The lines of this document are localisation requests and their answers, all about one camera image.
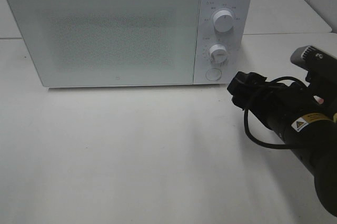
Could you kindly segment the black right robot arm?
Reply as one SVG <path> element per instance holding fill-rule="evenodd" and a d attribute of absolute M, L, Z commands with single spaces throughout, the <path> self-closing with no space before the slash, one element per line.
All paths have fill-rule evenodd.
<path fill-rule="evenodd" d="M 291 150 L 314 176 L 321 205 L 336 216 L 336 123 L 309 93 L 309 88 L 292 76 L 268 82 L 255 72 L 239 71 L 227 90 L 233 104 L 244 111 L 247 137 L 267 149 Z M 249 128 L 250 112 L 282 143 L 267 143 L 256 138 Z"/>

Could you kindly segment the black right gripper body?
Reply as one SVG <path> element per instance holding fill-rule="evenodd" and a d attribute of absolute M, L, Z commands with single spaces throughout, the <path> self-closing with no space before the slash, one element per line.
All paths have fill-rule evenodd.
<path fill-rule="evenodd" d="M 255 72 L 237 72 L 227 87 L 234 105 L 252 111 L 288 110 L 285 95 L 288 86 L 282 82 L 287 76 L 267 81 L 267 78 Z"/>

